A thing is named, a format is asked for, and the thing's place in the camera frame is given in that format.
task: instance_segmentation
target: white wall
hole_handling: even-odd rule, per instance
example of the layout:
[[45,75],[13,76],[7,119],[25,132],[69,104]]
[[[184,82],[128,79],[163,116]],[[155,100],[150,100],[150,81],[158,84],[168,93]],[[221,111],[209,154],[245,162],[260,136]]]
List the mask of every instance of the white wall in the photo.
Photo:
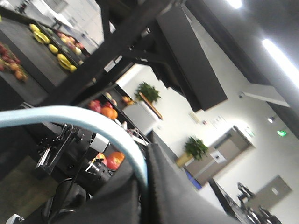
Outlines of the white wall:
[[61,14],[66,19],[74,18],[78,23],[74,28],[88,36],[97,43],[103,42],[103,28],[100,17],[100,8],[94,0],[66,0],[69,4]]
[[[206,145],[211,145],[229,128],[236,125],[255,148],[242,154],[232,165],[226,167],[215,177],[216,181],[233,199],[236,199],[237,182],[242,182],[256,192],[276,175],[280,175],[293,192],[271,211],[283,223],[296,224],[299,220],[297,212],[299,210],[299,141],[290,131],[284,138],[276,134],[276,131],[285,125],[280,120],[274,124],[267,121],[267,118],[275,113],[266,102],[238,97],[238,93],[249,82],[203,27],[195,21],[192,25],[228,97],[227,101],[205,112],[196,113],[200,120],[208,122],[206,126],[195,124],[188,115],[192,110],[187,100],[172,89],[166,89],[163,83],[156,79],[150,67],[143,66],[138,74],[131,77],[132,79],[123,86],[123,89],[134,97],[134,90],[138,84],[145,81],[160,91],[162,99],[155,107],[164,119],[155,132],[178,156],[182,154],[183,144],[188,136],[196,135]],[[210,121],[218,115],[221,115],[226,122],[216,129]],[[245,133],[246,127],[255,133],[254,138]]]

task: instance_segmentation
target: security camera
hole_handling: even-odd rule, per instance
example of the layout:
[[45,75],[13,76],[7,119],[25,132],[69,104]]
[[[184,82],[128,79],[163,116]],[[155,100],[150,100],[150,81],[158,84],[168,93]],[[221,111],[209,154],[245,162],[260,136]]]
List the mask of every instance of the security camera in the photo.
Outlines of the security camera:
[[242,99],[245,96],[245,94],[243,92],[239,93],[239,98]]

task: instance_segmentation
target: pumpkin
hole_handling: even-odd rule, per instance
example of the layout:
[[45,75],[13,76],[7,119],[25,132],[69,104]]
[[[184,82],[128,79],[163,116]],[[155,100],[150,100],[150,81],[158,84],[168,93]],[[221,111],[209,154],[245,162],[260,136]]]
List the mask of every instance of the pumpkin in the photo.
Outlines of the pumpkin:
[[104,116],[110,118],[111,120],[117,119],[117,111],[113,108],[109,108],[109,107],[103,107],[101,109],[101,114],[103,114]]

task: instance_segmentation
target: light blue handle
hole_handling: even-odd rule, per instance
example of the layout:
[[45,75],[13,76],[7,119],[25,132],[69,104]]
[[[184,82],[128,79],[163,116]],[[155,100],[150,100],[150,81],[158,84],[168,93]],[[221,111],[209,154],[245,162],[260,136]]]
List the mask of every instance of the light blue handle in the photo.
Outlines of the light blue handle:
[[41,122],[73,124],[109,139],[125,154],[141,185],[144,199],[147,198],[148,175],[145,159],[129,134],[111,119],[74,106],[45,106],[0,112],[0,128]]

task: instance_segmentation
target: wire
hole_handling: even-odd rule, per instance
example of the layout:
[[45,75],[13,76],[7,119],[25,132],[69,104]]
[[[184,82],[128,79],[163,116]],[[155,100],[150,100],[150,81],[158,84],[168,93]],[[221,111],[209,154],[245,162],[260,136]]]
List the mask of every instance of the wire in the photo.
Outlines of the wire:
[[55,213],[52,217],[50,217],[50,218],[48,219],[47,224],[50,224],[51,221],[52,221],[52,220],[59,214],[59,211],[60,211],[60,209],[61,209],[61,206],[63,205],[63,203],[64,203],[64,201],[66,200],[68,194],[70,193],[70,191],[71,191],[71,189],[72,189],[72,187],[73,187],[73,185],[74,185],[76,179],[78,178],[78,175],[79,175],[80,170],[81,170],[81,168],[82,168],[82,166],[83,166],[84,159],[85,159],[85,157],[86,157],[86,155],[87,155],[87,153],[88,153],[88,150],[89,150],[89,148],[86,150],[86,152],[85,152],[84,155],[82,156],[81,161],[80,161],[80,164],[79,164],[79,167],[78,167],[78,170],[77,170],[77,172],[76,172],[74,178],[72,179],[71,184],[70,184],[69,188],[67,189],[67,191],[66,191],[66,193],[65,193],[65,195],[64,195],[64,198],[63,198],[63,200],[61,201],[61,203],[60,203],[60,205],[59,205],[59,207],[58,207],[56,213]]
[[144,141],[145,144],[148,143],[148,142],[144,139],[144,137],[139,133],[139,130],[138,130],[138,129],[134,128],[134,129],[129,129],[129,130],[135,132],[136,134],[138,134],[138,136],[142,138],[142,140]]

